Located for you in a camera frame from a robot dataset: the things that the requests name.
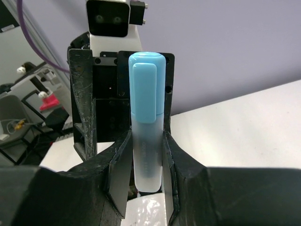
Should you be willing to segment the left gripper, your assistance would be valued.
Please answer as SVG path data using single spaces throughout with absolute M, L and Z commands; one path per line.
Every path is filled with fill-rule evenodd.
M 116 141 L 130 129 L 128 58 L 131 51 L 101 52 L 70 48 L 70 82 L 79 120 L 75 128 L 83 139 L 74 147 L 83 161 L 97 155 L 96 142 Z M 173 90 L 165 89 L 164 131 L 171 133 Z

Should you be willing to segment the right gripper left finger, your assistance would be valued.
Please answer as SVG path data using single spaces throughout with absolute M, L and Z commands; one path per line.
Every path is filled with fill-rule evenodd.
M 0 169 L 3 226 L 119 226 L 126 215 L 132 132 L 69 171 Z

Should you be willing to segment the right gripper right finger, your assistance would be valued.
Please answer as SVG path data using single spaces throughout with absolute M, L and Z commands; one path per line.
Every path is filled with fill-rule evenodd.
M 169 132 L 162 153 L 168 225 L 300 225 L 299 169 L 206 167 Z

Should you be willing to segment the blue highlighter cap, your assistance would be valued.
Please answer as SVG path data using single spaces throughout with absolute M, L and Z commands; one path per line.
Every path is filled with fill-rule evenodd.
M 164 113 L 166 59 L 157 52 L 136 52 L 128 60 L 131 114 L 153 124 Z

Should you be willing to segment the blue highlighter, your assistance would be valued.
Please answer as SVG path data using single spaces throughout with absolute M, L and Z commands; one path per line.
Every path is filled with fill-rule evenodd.
M 153 123 L 141 123 L 131 116 L 135 186 L 139 192 L 154 193 L 162 180 L 164 116 L 157 116 Z

